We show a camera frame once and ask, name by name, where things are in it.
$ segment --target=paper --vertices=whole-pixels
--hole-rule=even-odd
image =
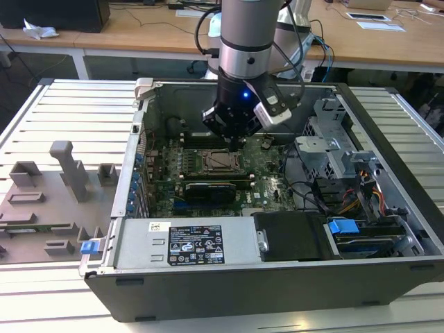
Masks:
[[[34,24],[28,23],[25,19],[23,21],[25,23],[23,32],[25,32],[27,36],[35,38],[36,40],[40,40],[41,38],[59,36],[56,32],[56,29],[53,27],[47,26],[42,28],[40,26],[35,26]]]
[[[374,23],[374,22],[356,22],[363,29],[370,30],[385,30],[385,31],[405,31],[401,26],[395,26],[385,23]]]

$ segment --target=barcode sticker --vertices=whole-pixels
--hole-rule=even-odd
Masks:
[[[171,222],[150,222],[149,232],[165,232],[169,231]]]

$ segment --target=desk leg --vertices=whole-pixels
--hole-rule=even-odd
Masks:
[[[85,64],[85,52],[83,49],[73,49],[71,57],[74,60],[79,80],[89,80],[89,70]]]
[[[4,68],[11,67],[11,61],[9,61],[8,53],[9,52],[0,52],[0,63]]]

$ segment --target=power supply label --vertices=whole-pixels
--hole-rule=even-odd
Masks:
[[[170,227],[168,263],[171,266],[224,264],[221,226]]]

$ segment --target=wooden desk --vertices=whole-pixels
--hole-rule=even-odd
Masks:
[[[394,1],[386,12],[346,8],[341,3],[333,3],[329,10],[323,0],[313,0],[309,12],[310,19],[319,19],[324,28],[325,41],[336,54],[335,67],[387,69],[399,71],[444,72],[444,17],[420,13],[419,19],[396,17],[388,24],[403,25],[406,32],[364,30],[357,20],[345,19],[346,12],[383,14],[393,18],[401,8],[425,11],[419,3]],[[312,23],[313,31],[321,35],[317,22]],[[323,52],[315,46],[307,59],[320,59]]]
[[[176,11],[166,6],[157,9],[110,7],[110,20],[102,32],[81,33],[74,41],[75,47],[199,54],[194,44],[198,18],[177,17]],[[201,34],[208,32],[209,24],[210,20],[206,19]],[[206,45],[207,36],[201,35],[200,42]]]
[[[384,13],[389,18],[396,15],[398,7],[422,10],[419,3],[394,1],[393,5],[397,7],[380,12],[351,9],[333,3],[327,10],[323,0],[313,0],[309,16],[322,21],[325,40],[336,54],[335,67],[444,73],[444,43],[440,42],[444,34],[444,17],[420,13],[419,18],[431,24],[419,19],[398,17],[399,21],[389,24],[403,24],[406,32],[372,31],[362,29],[357,20],[343,18],[332,9],[337,9],[343,15],[347,11],[372,12]],[[100,34],[60,31],[60,37],[37,41],[26,37],[21,30],[1,29],[0,33],[17,51],[72,56],[81,79],[89,78],[85,56],[206,59],[194,45],[193,32],[197,18],[176,17],[176,12],[167,7],[135,9],[112,4],[110,7],[110,20]],[[202,33],[207,32],[208,24],[207,19]],[[316,22],[313,23],[313,30],[321,34]],[[207,36],[200,38],[205,46]],[[1,42],[0,51],[8,51],[8,47]],[[314,46],[307,55],[306,68],[318,66],[322,57],[322,49]]]

